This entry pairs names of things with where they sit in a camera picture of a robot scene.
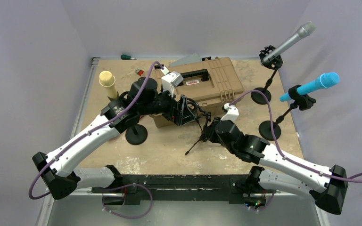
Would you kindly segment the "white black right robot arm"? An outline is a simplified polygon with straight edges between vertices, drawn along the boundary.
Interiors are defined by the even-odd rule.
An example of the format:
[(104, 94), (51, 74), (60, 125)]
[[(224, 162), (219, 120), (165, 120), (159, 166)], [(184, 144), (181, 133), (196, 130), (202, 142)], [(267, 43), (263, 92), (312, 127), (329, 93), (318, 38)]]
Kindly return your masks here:
[(348, 188), (346, 170), (338, 165), (321, 166), (284, 151), (278, 151), (269, 141), (241, 132), (234, 122), (218, 117), (202, 130), (205, 141), (221, 144), (244, 162), (254, 163), (281, 171), (283, 179), (263, 171), (246, 178), (246, 186), (256, 192), (265, 184), (279, 184), (278, 189), (302, 196), (310, 196), (315, 205), (334, 215), (342, 213)]

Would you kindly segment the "black clip stand for blue microphone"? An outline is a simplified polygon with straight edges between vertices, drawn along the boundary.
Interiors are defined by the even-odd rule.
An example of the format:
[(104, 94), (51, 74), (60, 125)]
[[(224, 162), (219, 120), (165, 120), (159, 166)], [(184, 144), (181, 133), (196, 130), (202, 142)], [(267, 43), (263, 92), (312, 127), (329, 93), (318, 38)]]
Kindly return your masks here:
[(289, 94), (289, 96), (291, 97), (292, 100), (294, 100), (294, 102), (290, 104), (289, 108), (282, 115), (280, 115), (276, 119), (276, 121), (267, 120), (263, 121), (259, 125), (258, 131), (262, 138), (274, 141), (272, 135), (272, 128), (273, 128), (275, 138), (278, 139), (282, 134), (279, 124), (281, 124), (284, 121), (287, 114), (289, 114), (293, 109), (296, 108), (299, 108), (300, 111), (308, 110), (311, 107), (313, 107), (313, 105), (316, 103), (316, 99), (310, 97), (308, 94), (304, 95), (299, 94), (297, 91), (299, 87), (301, 87), (301, 85), (296, 85), (288, 90), (287, 94)]

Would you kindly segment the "red small tool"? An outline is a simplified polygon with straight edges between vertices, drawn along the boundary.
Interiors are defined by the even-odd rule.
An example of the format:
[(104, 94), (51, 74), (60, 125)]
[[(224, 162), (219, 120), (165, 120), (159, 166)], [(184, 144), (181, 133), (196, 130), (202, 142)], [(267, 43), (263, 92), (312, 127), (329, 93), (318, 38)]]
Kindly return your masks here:
[(142, 70), (142, 69), (136, 69), (135, 70), (135, 73), (138, 74), (139, 76), (142, 76), (142, 74), (144, 73), (145, 71)]

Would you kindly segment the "black tripod shock mount stand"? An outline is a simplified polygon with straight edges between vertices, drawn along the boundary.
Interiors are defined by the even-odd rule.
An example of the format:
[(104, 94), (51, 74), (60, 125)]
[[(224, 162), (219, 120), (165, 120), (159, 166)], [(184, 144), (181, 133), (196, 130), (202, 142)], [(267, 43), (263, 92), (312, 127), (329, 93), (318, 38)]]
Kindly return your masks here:
[[(219, 144), (219, 138), (215, 136), (215, 126), (220, 122), (220, 117), (216, 116), (212, 119), (212, 113), (210, 111), (204, 111), (200, 105), (193, 99), (187, 98), (187, 103), (194, 106), (194, 109), (196, 111), (201, 112), (201, 114), (197, 114), (196, 122), (199, 125), (201, 135), (198, 138), (198, 140), (193, 144), (193, 146), (185, 153), (185, 155), (188, 155), (191, 151), (191, 149), (200, 141), (207, 142), (210, 141), (212, 143)], [(201, 116), (204, 116), (205, 118), (205, 124), (202, 127), (199, 119)]]

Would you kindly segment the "silver microphone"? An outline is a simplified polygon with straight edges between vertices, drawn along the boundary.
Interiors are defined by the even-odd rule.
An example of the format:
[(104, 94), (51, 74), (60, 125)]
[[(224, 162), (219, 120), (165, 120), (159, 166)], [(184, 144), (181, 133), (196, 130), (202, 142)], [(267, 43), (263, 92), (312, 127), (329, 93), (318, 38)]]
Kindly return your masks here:
[(287, 38), (283, 43), (281, 43), (275, 50), (272, 50), (269, 55), (265, 56), (263, 61), (269, 63), (271, 59), (280, 56), (283, 52), (288, 50), (294, 44), (296, 44), (301, 39), (308, 37), (316, 30), (316, 26), (312, 21), (305, 23), (300, 26), (296, 32), (294, 32), (289, 38)]

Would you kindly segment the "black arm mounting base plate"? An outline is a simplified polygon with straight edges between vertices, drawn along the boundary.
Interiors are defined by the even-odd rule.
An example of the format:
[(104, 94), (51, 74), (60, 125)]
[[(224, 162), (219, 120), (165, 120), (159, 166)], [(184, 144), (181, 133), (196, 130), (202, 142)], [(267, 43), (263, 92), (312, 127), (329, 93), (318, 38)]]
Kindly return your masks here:
[(209, 201), (244, 204), (254, 194), (271, 194), (247, 175), (122, 175), (109, 188), (93, 187), (105, 196), (125, 194), (127, 205), (141, 201)]

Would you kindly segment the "grey flat sheet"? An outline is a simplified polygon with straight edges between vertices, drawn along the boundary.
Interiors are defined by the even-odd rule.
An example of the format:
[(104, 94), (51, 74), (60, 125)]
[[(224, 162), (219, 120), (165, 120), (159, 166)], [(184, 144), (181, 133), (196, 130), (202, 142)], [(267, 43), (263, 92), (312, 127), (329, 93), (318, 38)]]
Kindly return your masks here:
[(200, 62), (201, 60), (202, 60), (202, 57), (199, 54), (194, 53), (194, 54), (185, 56), (185, 57), (183, 57), (181, 59), (178, 59), (178, 60), (170, 63), (169, 67), (196, 63), (196, 62)]

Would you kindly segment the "tan plastic tool case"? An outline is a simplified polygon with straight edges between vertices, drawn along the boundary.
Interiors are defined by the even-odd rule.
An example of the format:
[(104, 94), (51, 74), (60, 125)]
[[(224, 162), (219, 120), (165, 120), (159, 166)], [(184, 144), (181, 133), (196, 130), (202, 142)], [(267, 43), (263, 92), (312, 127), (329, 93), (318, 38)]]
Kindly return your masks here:
[(222, 106), (239, 97), (245, 89), (228, 57), (205, 58), (186, 65), (168, 66), (170, 72), (182, 75), (182, 84), (174, 89), (176, 101), (180, 95), (191, 98), (212, 116), (222, 114)]

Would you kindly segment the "blue microphone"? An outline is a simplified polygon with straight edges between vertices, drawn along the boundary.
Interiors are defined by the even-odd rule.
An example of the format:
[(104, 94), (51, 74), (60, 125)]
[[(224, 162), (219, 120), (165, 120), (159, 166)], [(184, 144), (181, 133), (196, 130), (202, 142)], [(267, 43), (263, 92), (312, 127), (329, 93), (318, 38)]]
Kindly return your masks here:
[(320, 75), (317, 79), (304, 84), (296, 85), (288, 90), (287, 93), (283, 94), (280, 97), (281, 102), (289, 101), (292, 99), (293, 92), (297, 92), (299, 95), (306, 95), (311, 92), (320, 90), (320, 89), (329, 89), (340, 82), (339, 75), (335, 72), (324, 73)]

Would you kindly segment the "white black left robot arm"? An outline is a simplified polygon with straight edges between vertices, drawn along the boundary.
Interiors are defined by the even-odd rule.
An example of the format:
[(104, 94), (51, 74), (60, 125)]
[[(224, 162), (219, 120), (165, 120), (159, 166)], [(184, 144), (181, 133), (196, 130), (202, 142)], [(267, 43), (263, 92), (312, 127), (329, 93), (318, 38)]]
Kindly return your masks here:
[(129, 91), (106, 105), (88, 127), (60, 148), (33, 156), (48, 194), (60, 200), (77, 189), (100, 187), (111, 193), (120, 190), (122, 175), (115, 166), (79, 168), (79, 164), (107, 141), (131, 132), (143, 115), (162, 115), (181, 126), (199, 118), (199, 104), (185, 95), (157, 90), (157, 82), (148, 77), (135, 81)]

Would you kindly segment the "cream yellow microphone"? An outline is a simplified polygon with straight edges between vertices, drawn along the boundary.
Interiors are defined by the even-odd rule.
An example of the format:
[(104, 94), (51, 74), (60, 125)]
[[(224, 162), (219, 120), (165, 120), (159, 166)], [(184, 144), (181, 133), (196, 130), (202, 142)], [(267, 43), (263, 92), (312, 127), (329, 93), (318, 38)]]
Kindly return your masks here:
[(107, 97), (118, 99), (118, 92), (115, 88), (115, 77), (110, 71), (102, 71), (99, 74), (99, 83), (107, 92)]

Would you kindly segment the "black stand for cream microphone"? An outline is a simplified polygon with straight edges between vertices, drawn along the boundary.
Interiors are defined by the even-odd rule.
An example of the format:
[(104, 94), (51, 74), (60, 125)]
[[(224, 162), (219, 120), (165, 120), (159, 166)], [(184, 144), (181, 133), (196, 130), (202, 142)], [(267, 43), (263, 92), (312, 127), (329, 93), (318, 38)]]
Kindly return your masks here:
[[(116, 118), (120, 113), (124, 112), (126, 104), (120, 99), (111, 99), (109, 102), (108, 110), (104, 115), (108, 120)], [(126, 141), (131, 145), (140, 145), (146, 141), (148, 137), (147, 129), (138, 124), (140, 121), (140, 114), (134, 110), (128, 110), (121, 117), (109, 124), (110, 128), (115, 128), (120, 134), (125, 132)]]

